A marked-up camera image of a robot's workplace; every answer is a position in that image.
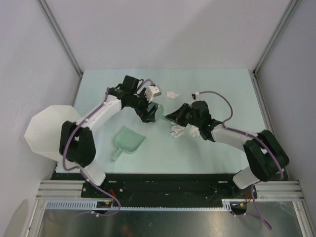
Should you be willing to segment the green hand brush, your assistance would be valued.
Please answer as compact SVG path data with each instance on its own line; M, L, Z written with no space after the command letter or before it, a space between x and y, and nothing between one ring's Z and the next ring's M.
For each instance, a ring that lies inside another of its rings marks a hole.
M151 102L148 106L147 112L150 115L151 123L157 123L159 120L167 120L164 114L164 107L156 102Z

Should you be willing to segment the green plastic dustpan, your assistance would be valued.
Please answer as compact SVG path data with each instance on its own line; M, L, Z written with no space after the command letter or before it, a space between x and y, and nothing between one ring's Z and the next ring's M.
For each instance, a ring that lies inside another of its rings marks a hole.
M113 153L111 161L115 162L122 153L135 153L145 141L145 139L146 136L141 135L124 126L113 140L113 143L117 147L117 150Z

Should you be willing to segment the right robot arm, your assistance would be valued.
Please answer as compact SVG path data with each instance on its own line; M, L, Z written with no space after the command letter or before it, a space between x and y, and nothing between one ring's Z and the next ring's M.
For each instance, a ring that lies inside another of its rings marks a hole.
M190 105L184 103L165 117L182 127L188 124L197 127L203 140L223 143L245 152L249 166L233 176L233 182L228 185L231 197L241 197L248 186L267 182L277 173L281 179L284 178L282 169L289 164L289 158L269 130L252 134L225 127L223 122L212 118L205 101L195 101Z

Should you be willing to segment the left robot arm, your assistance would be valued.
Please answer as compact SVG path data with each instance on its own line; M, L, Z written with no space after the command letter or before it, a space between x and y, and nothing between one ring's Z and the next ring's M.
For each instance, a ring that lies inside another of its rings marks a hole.
M92 192L102 198L108 194L109 185L104 182L105 172L96 161L94 135L115 114L125 107L134 109L143 123L157 121L158 104L154 98L161 89L151 80L125 76L122 83L106 89L105 98L86 116L77 121L62 124L59 153L66 171L66 161L73 162L84 178L91 183Z

